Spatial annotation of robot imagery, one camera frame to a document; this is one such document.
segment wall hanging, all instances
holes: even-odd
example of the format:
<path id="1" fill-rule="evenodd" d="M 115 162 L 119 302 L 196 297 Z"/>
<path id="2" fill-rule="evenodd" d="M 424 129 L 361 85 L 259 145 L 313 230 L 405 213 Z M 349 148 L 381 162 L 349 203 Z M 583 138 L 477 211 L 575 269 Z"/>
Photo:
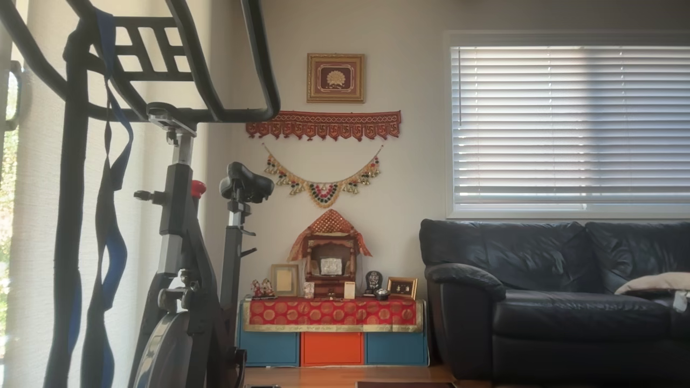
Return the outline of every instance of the wall hanging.
<path id="1" fill-rule="evenodd" d="M 341 191 L 347 193 L 357 194 L 359 193 L 359 186 L 368 185 L 371 178 L 377 177 L 381 172 L 379 171 L 379 152 L 381 148 L 376 152 L 376 155 L 362 167 L 358 172 L 350 175 L 349 177 L 338 180 L 334 182 L 311 182 L 300 178 L 299 176 L 290 172 L 285 166 L 280 164 L 266 145 L 264 145 L 266 152 L 268 152 L 268 166 L 266 173 L 271 175 L 278 175 L 278 180 L 275 182 L 278 186 L 290 186 L 290 195 L 295 195 L 306 191 L 311 197 L 312 201 L 318 207 L 329 208 L 337 200 L 338 195 Z"/>
<path id="2" fill-rule="evenodd" d="M 377 136 L 388 139 L 388 136 L 400 136 L 400 111 L 380 113 L 316 113 L 281 110 L 278 116 L 269 122 L 247 123 L 249 137 L 273 135 L 278 139 L 291 135 L 301 139 L 306 136 L 312 140 L 315 136 L 338 140 L 339 137 L 354 137 L 361 141 L 363 137 L 375 139 Z"/>
<path id="3" fill-rule="evenodd" d="M 364 102 L 364 54 L 307 54 L 307 102 Z"/>

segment beige pillow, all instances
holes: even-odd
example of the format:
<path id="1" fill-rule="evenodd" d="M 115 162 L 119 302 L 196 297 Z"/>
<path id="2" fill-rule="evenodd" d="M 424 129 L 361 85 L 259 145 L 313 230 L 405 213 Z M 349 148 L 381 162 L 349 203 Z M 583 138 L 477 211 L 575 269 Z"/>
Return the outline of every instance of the beige pillow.
<path id="1" fill-rule="evenodd" d="M 623 284 L 615 293 L 661 290 L 690 290 L 690 272 L 666 272 L 642 276 Z"/>

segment blue storage cube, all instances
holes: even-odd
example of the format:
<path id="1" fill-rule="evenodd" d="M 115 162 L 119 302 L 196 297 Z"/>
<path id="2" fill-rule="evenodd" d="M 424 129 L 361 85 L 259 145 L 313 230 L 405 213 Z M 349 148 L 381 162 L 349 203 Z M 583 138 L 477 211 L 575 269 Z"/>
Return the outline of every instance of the blue storage cube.
<path id="1" fill-rule="evenodd" d="M 299 333 L 244 331 L 241 307 L 237 320 L 237 346 L 247 350 L 248 367 L 299 366 Z"/>
<path id="2" fill-rule="evenodd" d="M 367 333 L 367 365 L 428 365 L 425 333 Z"/>

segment beaded garland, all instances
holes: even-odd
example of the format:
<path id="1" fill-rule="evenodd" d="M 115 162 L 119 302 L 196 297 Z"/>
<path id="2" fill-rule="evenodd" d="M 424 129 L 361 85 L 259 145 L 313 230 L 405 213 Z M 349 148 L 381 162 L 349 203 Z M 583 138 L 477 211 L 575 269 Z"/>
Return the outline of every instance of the beaded garland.
<path id="1" fill-rule="evenodd" d="M 358 172 L 336 182 L 310 182 L 302 179 L 280 164 L 273 154 L 270 153 L 266 145 L 264 145 L 264 148 L 268 152 L 268 161 L 266 162 L 264 172 L 278 175 L 278 180 L 275 184 L 278 186 L 290 186 L 290 195 L 306 191 L 309 193 L 312 201 L 320 208 L 331 207 L 342 191 L 358 194 L 360 185 L 369 185 L 371 183 L 370 180 L 381 173 L 379 171 L 379 152 L 381 152 L 383 146 L 379 148 L 369 163 Z"/>

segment exercise bike seat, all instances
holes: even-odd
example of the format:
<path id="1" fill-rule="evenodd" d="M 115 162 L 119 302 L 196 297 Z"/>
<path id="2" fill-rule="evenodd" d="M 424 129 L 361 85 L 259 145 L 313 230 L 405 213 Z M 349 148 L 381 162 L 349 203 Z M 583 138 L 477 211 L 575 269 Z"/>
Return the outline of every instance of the exercise bike seat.
<path id="1" fill-rule="evenodd" d="M 240 162 L 232 162 L 228 165 L 228 176 L 220 181 L 220 195 L 228 200 L 260 204 L 268 199 L 273 187 L 270 178 L 254 174 Z M 242 198 L 236 198 L 239 188 Z"/>

